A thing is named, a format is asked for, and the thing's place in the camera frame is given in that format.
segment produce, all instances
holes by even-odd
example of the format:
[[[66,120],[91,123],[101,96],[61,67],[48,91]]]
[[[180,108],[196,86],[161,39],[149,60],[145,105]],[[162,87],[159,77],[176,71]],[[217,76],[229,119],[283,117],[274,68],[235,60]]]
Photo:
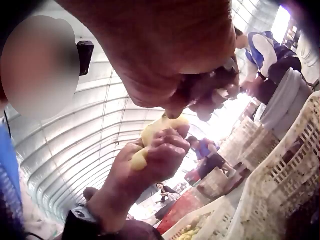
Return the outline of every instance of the produce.
[[[204,220],[209,216],[210,214],[205,214],[202,216],[196,216],[190,225],[187,225],[184,229],[181,230],[182,235],[178,238],[178,240],[192,240],[194,236],[199,232],[202,225],[198,226],[199,223],[203,223]]]
[[[148,154],[149,146],[153,140],[153,135],[156,132],[167,128],[177,128],[178,126],[188,124],[189,121],[182,115],[176,119],[168,119],[166,116],[162,116],[160,119],[147,125],[144,130],[141,132],[141,139],[144,145],[144,148],[141,148],[136,152],[131,158],[131,168],[134,170],[141,170],[146,165],[146,156]]]

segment blue shirt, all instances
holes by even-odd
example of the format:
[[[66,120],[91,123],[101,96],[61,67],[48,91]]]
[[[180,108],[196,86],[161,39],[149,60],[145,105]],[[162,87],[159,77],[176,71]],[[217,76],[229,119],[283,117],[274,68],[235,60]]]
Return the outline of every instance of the blue shirt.
[[[0,229],[24,239],[19,165],[6,128],[0,124]]]
[[[213,144],[217,150],[220,149],[220,147],[215,144],[215,142],[208,140],[207,138],[203,138],[199,141],[199,147],[195,150],[197,158],[203,159],[204,157],[208,156],[211,151],[208,149],[208,145]]]

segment black camera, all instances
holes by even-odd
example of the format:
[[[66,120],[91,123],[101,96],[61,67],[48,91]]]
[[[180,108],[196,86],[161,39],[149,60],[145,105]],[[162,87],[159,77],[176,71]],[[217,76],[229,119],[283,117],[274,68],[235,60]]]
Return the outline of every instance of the black camera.
[[[93,48],[94,48],[94,44],[91,41],[79,41],[77,43],[77,49],[78,49],[79,61],[80,61],[79,76],[83,76],[88,73]]]

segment white shirt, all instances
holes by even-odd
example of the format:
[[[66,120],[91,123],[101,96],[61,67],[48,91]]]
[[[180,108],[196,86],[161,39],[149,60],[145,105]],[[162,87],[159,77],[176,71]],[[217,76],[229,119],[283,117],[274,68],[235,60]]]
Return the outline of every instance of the white shirt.
[[[255,34],[252,37],[252,42],[254,47],[262,54],[263,56],[263,66],[260,69],[260,72],[263,76],[268,77],[268,69],[269,67],[277,62],[276,52],[273,48],[273,41],[265,36],[260,34]],[[247,76],[245,77],[245,81],[252,82],[253,79],[256,78],[258,66],[249,61],[246,58],[245,63],[247,64]]]

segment black watch strap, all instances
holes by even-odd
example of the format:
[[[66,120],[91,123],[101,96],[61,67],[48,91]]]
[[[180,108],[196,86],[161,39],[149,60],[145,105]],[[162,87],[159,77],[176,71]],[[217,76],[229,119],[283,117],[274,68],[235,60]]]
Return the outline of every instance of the black watch strap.
[[[74,210],[68,212],[61,239],[98,239],[101,233],[98,223],[86,220],[85,214],[81,211],[78,212],[78,216],[75,216]]]

